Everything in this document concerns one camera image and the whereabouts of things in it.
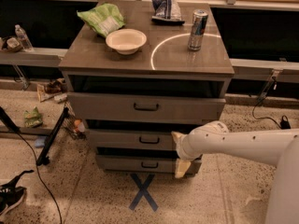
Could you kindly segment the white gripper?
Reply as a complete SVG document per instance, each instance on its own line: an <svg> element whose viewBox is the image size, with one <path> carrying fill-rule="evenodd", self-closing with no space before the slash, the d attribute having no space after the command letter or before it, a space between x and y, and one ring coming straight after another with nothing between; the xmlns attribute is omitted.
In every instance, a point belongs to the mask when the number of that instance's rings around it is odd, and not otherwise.
<svg viewBox="0 0 299 224"><path fill-rule="evenodd" d="M180 159L176 160L175 178L182 178L191 166L191 162L200 157L190 146L189 136L185 133L171 132L176 151Z"/></svg>

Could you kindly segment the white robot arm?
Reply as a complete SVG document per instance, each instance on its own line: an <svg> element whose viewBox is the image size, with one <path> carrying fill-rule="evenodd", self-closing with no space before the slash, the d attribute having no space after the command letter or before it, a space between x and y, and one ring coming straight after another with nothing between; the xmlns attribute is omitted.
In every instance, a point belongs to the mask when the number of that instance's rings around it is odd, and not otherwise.
<svg viewBox="0 0 299 224"><path fill-rule="evenodd" d="M181 178L202 154L223 153L277 168L264 224L299 224L299 130L231 133L212 121L190 133L172 133L178 158L175 177Z"/></svg>

